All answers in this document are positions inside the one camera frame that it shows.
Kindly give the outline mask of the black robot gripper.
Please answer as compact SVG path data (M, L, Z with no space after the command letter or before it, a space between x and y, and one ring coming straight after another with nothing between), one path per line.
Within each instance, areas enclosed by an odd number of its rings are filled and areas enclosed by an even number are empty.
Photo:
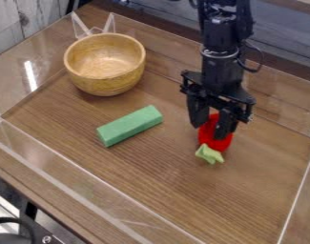
M180 92L186 95L190 124L199 128L219 111L214 126L215 140L223 140L236 130L239 121L247 123L256 101L242 87L243 63L239 50L215 52L200 50L202 69L182 71Z

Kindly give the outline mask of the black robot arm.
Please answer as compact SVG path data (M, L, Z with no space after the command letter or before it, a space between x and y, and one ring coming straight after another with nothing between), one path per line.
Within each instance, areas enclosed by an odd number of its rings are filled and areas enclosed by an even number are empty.
M202 32L202 69L182 71L180 92L191 125L198 128L208 121L210 109L218 110L212 138L222 140L248 122L254 96L242 86L246 39L252 34L248 0L198 0L196 9Z

